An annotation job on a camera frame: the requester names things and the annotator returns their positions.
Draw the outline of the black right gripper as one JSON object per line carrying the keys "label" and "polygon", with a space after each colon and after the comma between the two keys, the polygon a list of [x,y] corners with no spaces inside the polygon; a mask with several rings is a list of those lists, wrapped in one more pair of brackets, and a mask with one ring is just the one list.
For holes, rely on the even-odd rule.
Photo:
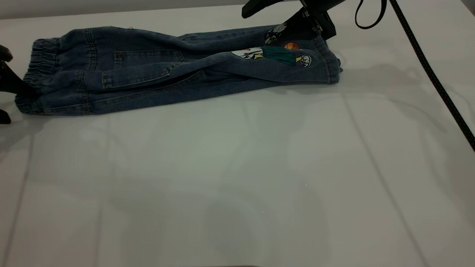
{"label": "black right gripper", "polygon": [[[249,0],[242,7],[241,15],[246,19],[275,3],[276,0]],[[328,10],[343,3],[343,0],[302,0],[301,3],[303,8],[284,22],[280,41],[312,40],[317,36],[328,40],[336,36]]]}

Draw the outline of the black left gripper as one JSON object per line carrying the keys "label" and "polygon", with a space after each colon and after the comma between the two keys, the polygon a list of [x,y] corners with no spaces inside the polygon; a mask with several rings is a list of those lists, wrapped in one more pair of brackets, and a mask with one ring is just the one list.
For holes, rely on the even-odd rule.
{"label": "black left gripper", "polygon": [[[10,50],[0,45],[0,91],[7,93],[14,93],[17,96],[22,97],[34,97],[35,90],[22,79],[20,79],[7,65],[6,62],[12,61],[13,56]],[[0,124],[11,124],[11,118],[9,114],[3,110],[0,110]]]}

